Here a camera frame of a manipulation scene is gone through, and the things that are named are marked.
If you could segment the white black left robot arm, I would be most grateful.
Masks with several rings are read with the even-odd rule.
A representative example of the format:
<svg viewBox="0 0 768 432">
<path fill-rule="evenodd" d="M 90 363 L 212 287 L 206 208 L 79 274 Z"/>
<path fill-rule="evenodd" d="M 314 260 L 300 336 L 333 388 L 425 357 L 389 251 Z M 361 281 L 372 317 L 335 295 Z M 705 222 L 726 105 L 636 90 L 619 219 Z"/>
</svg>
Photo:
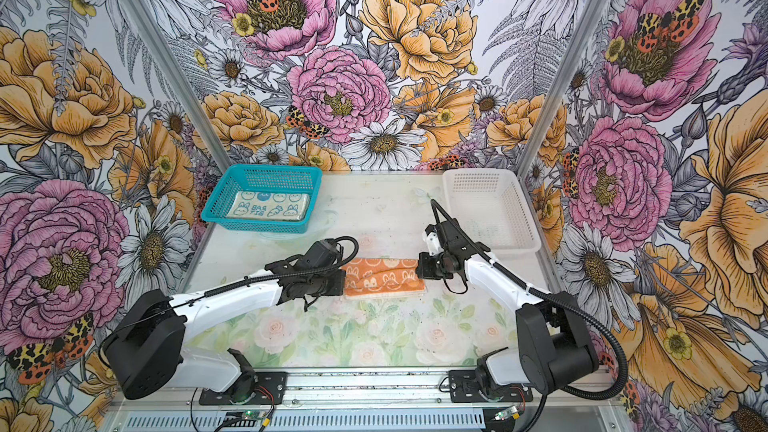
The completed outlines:
<svg viewBox="0 0 768 432">
<path fill-rule="evenodd" d="M 245 403 L 258 389 L 257 373 L 243 352 L 223 354 L 191 347 L 202 332 L 258 309 L 293 300 L 306 307 L 344 293 L 344 266 L 359 252 L 350 236 L 314 242 L 307 252 L 265 265 L 237 281 L 169 296 L 143 293 L 101 351 L 128 400 L 163 388 L 197 388 Z"/>
</svg>

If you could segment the cream towel blue swirls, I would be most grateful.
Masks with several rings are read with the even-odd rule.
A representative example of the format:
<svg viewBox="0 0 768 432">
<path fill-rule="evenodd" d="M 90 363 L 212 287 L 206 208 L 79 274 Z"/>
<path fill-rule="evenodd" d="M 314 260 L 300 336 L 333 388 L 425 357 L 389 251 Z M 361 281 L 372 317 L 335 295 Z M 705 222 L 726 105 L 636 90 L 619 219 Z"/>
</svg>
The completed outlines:
<svg viewBox="0 0 768 432">
<path fill-rule="evenodd" d="M 257 221 L 301 221 L 309 208 L 310 195 L 241 191 L 226 217 Z"/>
</svg>

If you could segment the white plastic laundry basket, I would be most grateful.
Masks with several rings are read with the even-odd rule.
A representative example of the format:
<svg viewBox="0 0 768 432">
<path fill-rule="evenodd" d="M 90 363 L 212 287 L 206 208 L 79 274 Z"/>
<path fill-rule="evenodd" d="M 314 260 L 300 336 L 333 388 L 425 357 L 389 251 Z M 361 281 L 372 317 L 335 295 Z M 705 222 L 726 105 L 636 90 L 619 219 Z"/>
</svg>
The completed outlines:
<svg viewBox="0 0 768 432">
<path fill-rule="evenodd" d="M 445 209 L 471 238 L 501 254 L 540 250 L 541 238 L 515 173 L 456 169 L 444 172 L 442 181 Z"/>
</svg>

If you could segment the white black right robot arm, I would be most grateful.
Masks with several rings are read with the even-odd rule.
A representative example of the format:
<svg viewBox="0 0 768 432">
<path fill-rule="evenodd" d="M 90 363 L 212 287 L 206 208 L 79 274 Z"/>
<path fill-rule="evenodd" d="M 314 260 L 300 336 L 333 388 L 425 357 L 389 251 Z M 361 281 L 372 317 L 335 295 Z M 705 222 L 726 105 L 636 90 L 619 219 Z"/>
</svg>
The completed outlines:
<svg viewBox="0 0 768 432">
<path fill-rule="evenodd" d="M 552 295 L 516 276 L 489 247 L 471 241 L 454 219 L 427 226 L 423 239 L 427 250 L 419 254 L 419 278 L 458 276 L 515 314 L 517 345 L 477 362 L 476 381 L 485 396 L 496 399 L 514 385 L 530 385 L 542 395 L 561 390 L 586 400 L 610 397 L 572 385 L 595 372 L 599 361 L 584 314 L 568 294 Z"/>
</svg>

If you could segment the orange and white towel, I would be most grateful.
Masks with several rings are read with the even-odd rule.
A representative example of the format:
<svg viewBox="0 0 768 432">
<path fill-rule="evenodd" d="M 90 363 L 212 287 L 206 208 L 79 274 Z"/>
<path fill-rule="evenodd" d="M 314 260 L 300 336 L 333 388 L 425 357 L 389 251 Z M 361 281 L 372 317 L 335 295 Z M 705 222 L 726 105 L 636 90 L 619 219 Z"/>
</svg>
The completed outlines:
<svg viewBox="0 0 768 432">
<path fill-rule="evenodd" d="M 418 295 L 426 291 L 415 259 L 359 258 L 343 267 L 344 296 L 351 299 Z"/>
</svg>

